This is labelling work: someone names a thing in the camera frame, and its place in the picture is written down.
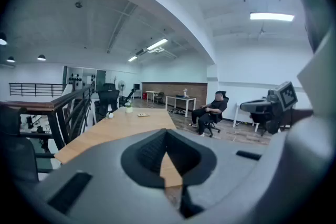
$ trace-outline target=plant pot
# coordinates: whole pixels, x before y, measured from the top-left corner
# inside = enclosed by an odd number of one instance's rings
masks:
[[[126,108],[126,113],[132,113],[133,112],[133,108],[130,107],[130,108]]]

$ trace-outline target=seated man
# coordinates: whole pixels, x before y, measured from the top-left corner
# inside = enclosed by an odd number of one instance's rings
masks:
[[[204,136],[205,123],[209,122],[215,115],[211,113],[220,113],[220,118],[222,118],[222,112],[226,110],[227,102],[224,100],[223,92],[218,91],[215,95],[215,100],[211,104],[203,105],[200,109],[196,109],[191,113],[192,123],[189,126],[196,127],[196,120],[198,119],[198,134]]]

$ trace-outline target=black shirt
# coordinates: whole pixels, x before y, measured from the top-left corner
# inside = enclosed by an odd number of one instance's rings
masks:
[[[220,111],[223,112],[227,108],[227,102],[225,100],[223,100],[223,101],[216,101],[216,100],[214,100],[211,103],[210,108],[211,109],[219,109]]]

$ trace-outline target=staircase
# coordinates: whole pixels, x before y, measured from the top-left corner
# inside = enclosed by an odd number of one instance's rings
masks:
[[[75,108],[80,101],[81,101],[81,99],[75,99],[75,101],[73,103],[73,107]],[[75,121],[71,121],[71,129],[75,128],[74,131],[73,131],[73,135],[72,135],[71,140],[74,140],[80,134],[81,122],[82,122],[82,119],[85,115],[85,111],[82,111],[82,113],[80,115],[79,115],[79,113],[80,113],[81,109],[83,108],[83,106],[84,106],[84,102],[79,106],[78,110],[74,113],[73,119],[76,119],[77,116],[79,116],[79,119],[76,123],[76,126],[73,125],[75,123]]]

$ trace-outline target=brick wall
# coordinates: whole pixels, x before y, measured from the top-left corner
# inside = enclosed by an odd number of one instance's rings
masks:
[[[188,95],[190,97],[196,97],[196,108],[199,108],[201,105],[206,102],[206,92],[207,92],[207,83],[172,83],[172,82],[143,82],[142,90],[145,93],[146,91],[158,91],[164,92],[164,100],[166,101],[166,95],[176,96],[183,95],[183,90],[188,89]],[[174,105],[174,99],[168,98],[168,105]],[[176,107],[180,109],[185,109],[186,102],[183,100],[176,101]],[[189,102],[189,110],[193,109],[193,101]]]

